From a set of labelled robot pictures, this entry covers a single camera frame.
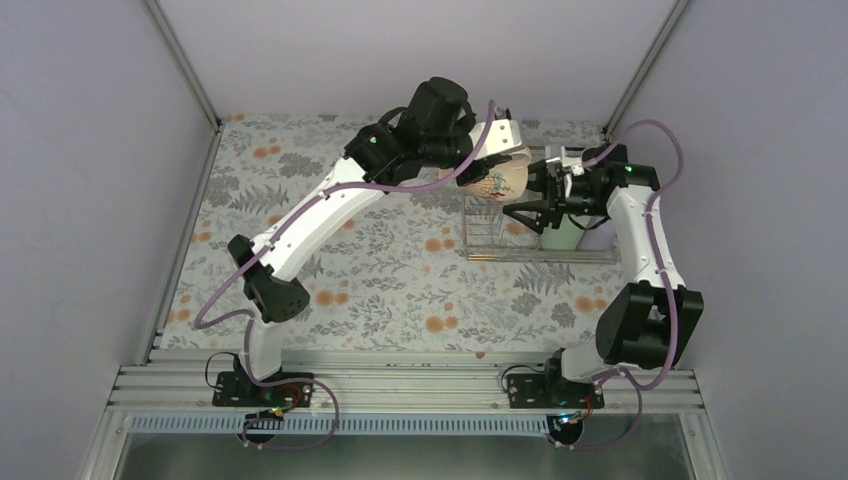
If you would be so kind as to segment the beige pineapple mug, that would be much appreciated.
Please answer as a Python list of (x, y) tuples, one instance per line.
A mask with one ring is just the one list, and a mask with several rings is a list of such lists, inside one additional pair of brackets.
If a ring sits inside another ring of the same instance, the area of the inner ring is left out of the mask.
[(532, 153), (527, 147), (512, 152), (508, 161), (494, 166), (482, 180), (460, 190), (464, 194), (500, 203), (514, 202), (525, 193), (531, 160)]

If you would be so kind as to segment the metal wire dish rack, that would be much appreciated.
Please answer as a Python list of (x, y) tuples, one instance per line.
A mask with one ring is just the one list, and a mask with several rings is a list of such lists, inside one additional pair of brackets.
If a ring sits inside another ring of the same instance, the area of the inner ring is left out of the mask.
[(539, 234), (502, 213), (507, 204), (540, 200), (540, 193), (526, 190), (510, 203), (460, 193), (463, 244), (470, 261), (614, 264), (619, 260), (611, 226), (599, 230), (596, 246), (582, 237), (574, 251), (543, 250)]

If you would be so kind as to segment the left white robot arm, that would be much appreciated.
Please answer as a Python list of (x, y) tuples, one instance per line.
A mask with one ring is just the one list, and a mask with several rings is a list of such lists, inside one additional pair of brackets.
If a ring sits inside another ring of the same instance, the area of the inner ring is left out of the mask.
[(255, 405), (278, 391), (282, 326), (310, 303), (297, 276), (306, 261), (355, 215), (391, 193), (423, 194), (482, 179), (522, 149), (509, 110), (488, 107), (484, 121), (466, 90), (443, 77), (422, 82), (409, 103), (362, 127), (317, 186), (265, 232), (235, 236), (228, 248), (243, 291), (258, 310), (240, 363), (239, 392)]

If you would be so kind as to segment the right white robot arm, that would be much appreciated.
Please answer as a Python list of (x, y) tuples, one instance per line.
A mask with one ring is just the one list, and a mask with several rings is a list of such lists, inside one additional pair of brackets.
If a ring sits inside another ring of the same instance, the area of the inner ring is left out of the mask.
[(540, 199), (505, 206), (507, 216), (537, 233), (574, 216), (612, 225), (626, 280), (600, 315), (594, 341), (565, 347), (548, 361), (544, 399), (565, 407), (580, 388), (610, 378), (619, 366), (656, 370), (638, 387), (656, 388), (679, 361), (704, 309), (702, 294), (686, 286), (672, 259), (656, 170), (629, 162), (623, 145), (564, 149), (529, 165), (527, 188)]

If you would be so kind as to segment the mint green tumbler cup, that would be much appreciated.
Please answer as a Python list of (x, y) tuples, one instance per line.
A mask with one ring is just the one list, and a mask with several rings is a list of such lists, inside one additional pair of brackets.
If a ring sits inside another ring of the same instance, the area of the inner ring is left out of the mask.
[(546, 227), (539, 236), (543, 250), (574, 251), (577, 249), (584, 231), (565, 221), (559, 228)]

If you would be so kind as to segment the black mug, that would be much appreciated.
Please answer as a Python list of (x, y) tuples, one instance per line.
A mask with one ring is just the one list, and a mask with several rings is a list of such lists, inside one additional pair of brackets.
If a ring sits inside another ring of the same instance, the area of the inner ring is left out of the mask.
[(592, 217), (584, 226), (585, 231), (593, 231), (599, 229), (610, 221), (608, 215)]

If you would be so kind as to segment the floral tablecloth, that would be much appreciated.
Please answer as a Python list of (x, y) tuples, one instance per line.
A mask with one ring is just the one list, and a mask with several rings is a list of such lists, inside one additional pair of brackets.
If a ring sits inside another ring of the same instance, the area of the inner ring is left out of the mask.
[[(239, 349), (248, 306), (227, 244), (280, 221), (367, 116), (233, 115), (223, 127), (161, 344)], [(551, 351), (594, 336), (624, 282), (616, 264), (466, 257), (452, 188), (392, 195), (346, 222), (299, 274), (311, 302), (287, 350)]]

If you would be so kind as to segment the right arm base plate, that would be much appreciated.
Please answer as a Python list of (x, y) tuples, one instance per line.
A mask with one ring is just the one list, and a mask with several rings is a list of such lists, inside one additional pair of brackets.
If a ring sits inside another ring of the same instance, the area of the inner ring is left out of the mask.
[(510, 373), (506, 391), (513, 409), (603, 409), (603, 391), (592, 384), (548, 378), (539, 373)]

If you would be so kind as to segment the right corner aluminium post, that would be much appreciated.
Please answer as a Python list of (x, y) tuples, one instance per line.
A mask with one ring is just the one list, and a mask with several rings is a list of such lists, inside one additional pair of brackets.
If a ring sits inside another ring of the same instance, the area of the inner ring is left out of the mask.
[(637, 69), (627, 84), (623, 94), (619, 98), (609, 119), (604, 125), (604, 133), (609, 136), (621, 125), (622, 120), (630, 110), (640, 91), (644, 87), (648, 77), (654, 70), (655, 65), (664, 53), (666, 47), (672, 40), (680, 24), (684, 21), (692, 1), (676, 0), (672, 3), (659, 30), (651, 41)]

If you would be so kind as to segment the corner aluminium post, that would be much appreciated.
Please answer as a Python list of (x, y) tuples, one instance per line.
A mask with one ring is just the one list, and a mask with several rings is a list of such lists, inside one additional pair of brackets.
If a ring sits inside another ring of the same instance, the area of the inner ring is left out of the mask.
[(664, 53), (666, 47), (672, 40), (680, 24), (684, 21), (692, 1), (676, 0), (672, 3), (659, 30), (651, 41), (637, 69), (627, 84), (623, 94), (619, 98), (609, 119), (604, 125), (604, 133), (609, 136), (621, 125), (622, 120), (630, 110), (640, 91), (644, 87), (648, 77), (654, 70), (655, 65)]
[(195, 104), (210, 127), (217, 132), (221, 125), (220, 116), (217, 114), (195, 69), (191, 65), (188, 55), (181, 45), (161, 2), (157, 0), (142, 0), (141, 3), (148, 11), (159, 35), (164, 41), (168, 54), (175, 62), (177, 70), (187, 85)]

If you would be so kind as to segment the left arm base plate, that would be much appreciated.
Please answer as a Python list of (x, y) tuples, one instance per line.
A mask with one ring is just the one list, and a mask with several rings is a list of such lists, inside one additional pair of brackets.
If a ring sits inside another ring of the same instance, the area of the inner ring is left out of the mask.
[(286, 380), (285, 385), (260, 387), (243, 371), (221, 372), (216, 379), (216, 392), (211, 403), (215, 407), (254, 409), (288, 409), (310, 406), (314, 375), (307, 372), (278, 372), (269, 382)]

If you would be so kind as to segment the left corner aluminium post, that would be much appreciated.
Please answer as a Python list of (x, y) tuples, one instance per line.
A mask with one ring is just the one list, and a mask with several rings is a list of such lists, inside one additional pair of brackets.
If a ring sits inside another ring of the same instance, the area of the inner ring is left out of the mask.
[(221, 125), (220, 116), (217, 114), (195, 69), (191, 65), (188, 55), (181, 45), (161, 2), (157, 0), (142, 0), (141, 3), (148, 11), (159, 35), (164, 41), (168, 54), (175, 62), (177, 70), (187, 85), (195, 104), (210, 127), (217, 132)]

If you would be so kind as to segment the aluminium rail frame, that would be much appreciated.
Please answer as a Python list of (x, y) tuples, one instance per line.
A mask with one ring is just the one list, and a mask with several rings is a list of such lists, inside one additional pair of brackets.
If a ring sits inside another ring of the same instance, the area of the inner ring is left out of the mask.
[[(543, 353), (285, 351), (286, 371), (311, 372), (344, 413), (497, 414), (510, 410), (499, 378), (508, 366), (536, 366)], [(212, 409), (209, 388), (233, 359), (210, 350), (155, 350), (142, 366), (123, 366), (110, 410)]]

